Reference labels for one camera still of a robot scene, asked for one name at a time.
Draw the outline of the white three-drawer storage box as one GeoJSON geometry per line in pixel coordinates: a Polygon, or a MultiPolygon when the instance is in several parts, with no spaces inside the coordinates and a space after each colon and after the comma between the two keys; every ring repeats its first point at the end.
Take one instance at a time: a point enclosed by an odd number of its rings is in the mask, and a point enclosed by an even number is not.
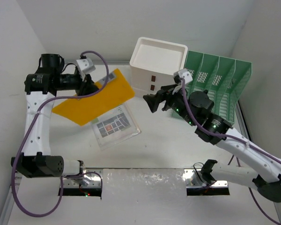
{"type": "Polygon", "coordinates": [[[174,73],[183,69],[188,47],[182,44],[140,37],[130,59],[131,86],[137,97],[155,94],[174,83],[174,73]]]}

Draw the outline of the orange plastic folder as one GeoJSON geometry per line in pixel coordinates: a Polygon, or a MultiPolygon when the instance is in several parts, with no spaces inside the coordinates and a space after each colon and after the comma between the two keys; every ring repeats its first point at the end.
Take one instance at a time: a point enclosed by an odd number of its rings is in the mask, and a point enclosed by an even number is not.
{"type": "Polygon", "coordinates": [[[67,99],[52,112],[84,126],[102,114],[133,98],[135,92],[119,69],[110,72],[108,83],[98,94],[81,99],[67,99]]]}

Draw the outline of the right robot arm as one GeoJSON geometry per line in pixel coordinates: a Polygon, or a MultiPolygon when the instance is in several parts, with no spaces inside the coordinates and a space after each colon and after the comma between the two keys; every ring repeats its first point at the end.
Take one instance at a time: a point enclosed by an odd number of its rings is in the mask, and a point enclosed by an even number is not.
{"type": "Polygon", "coordinates": [[[208,187],[215,181],[226,180],[256,190],[264,198],[281,202],[281,159],[274,157],[242,136],[222,117],[212,113],[214,102],[207,91],[195,91],[183,98],[183,91],[174,91],[176,85],[163,86],[156,94],[143,99],[152,113],[164,102],[163,111],[172,109],[189,125],[197,126],[195,133],[203,141],[224,149],[247,164],[232,167],[217,160],[207,160],[193,175],[193,184],[208,187]]]}

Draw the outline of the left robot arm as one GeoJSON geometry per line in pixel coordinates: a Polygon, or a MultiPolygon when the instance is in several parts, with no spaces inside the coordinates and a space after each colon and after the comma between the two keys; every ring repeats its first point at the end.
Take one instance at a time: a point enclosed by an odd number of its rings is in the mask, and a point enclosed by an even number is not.
{"type": "Polygon", "coordinates": [[[42,54],[36,72],[26,77],[24,143],[19,157],[11,159],[11,165],[27,178],[77,176],[82,172],[82,161],[53,156],[49,142],[50,118],[57,92],[74,90],[88,95],[98,90],[90,77],[90,72],[95,70],[92,60],[82,56],[73,65],[75,71],[65,74],[66,64],[60,55],[42,54]]]}

